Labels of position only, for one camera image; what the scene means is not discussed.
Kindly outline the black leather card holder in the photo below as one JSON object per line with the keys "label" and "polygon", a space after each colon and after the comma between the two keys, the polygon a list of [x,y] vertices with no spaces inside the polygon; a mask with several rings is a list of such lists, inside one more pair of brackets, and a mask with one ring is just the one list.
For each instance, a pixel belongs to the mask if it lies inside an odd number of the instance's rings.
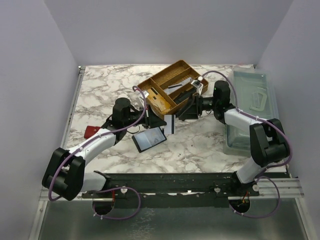
{"label": "black leather card holder", "polygon": [[150,128],[134,134],[132,140],[139,153],[151,149],[167,140],[160,127]]}

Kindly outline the grey credit card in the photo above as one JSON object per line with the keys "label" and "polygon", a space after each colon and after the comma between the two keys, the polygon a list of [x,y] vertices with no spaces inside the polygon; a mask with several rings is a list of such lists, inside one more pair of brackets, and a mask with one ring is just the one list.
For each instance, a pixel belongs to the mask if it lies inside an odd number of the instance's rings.
{"label": "grey credit card", "polygon": [[173,115],[165,115],[164,121],[166,122],[166,126],[164,127],[165,135],[173,135],[175,134],[176,128],[176,116]]}
{"label": "grey credit card", "polygon": [[177,87],[181,87],[182,84],[175,84],[175,85],[171,85],[171,86],[168,86],[168,89],[173,89],[173,88],[177,88]]}

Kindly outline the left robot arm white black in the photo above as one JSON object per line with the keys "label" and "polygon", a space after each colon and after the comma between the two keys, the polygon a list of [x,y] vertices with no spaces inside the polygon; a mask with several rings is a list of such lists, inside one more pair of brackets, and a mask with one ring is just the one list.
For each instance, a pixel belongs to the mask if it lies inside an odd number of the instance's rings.
{"label": "left robot arm white black", "polygon": [[75,147],[59,147],[52,153],[42,179],[42,186],[48,189],[49,200],[54,201],[53,193],[71,201],[79,193],[102,191],[107,184],[107,176],[98,171],[86,173],[88,163],[120,142],[128,128],[141,125],[146,129],[158,129],[166,124],[149,105],[137,110],[129,99],[118,98],[111,117],[96,133]]}

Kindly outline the red leather card holder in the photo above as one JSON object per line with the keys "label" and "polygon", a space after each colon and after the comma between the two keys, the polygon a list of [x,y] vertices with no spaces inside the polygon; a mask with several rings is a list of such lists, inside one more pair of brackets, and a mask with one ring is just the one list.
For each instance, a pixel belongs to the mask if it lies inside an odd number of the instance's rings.
{"label": "red leather card holder", "polygon": [[99,131],[100,127],[99,126],[92,126],[92,125],[88,125],[85,129],[84,132],[84,138],[85,139],[89,139],[90,137],[92,137],[94,134],[96,134]]}

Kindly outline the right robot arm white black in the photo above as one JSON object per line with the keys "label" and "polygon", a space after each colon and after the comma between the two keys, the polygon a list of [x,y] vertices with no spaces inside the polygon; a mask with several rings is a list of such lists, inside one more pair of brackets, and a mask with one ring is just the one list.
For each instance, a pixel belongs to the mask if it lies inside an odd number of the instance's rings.
{"label": "right robot arm white black", "polygon": [[203,111],[213,111],[219,122],[249,134],[250,159],[232,175],[236,187],[252,183],[273,163],[290,156],[291,150],[280,120],[254,117],[230,102],[231,89],[226,81],[214,84],[213,96],[198,94],[189,97],[187,104],[176,114],[181,120],[196,120]]}

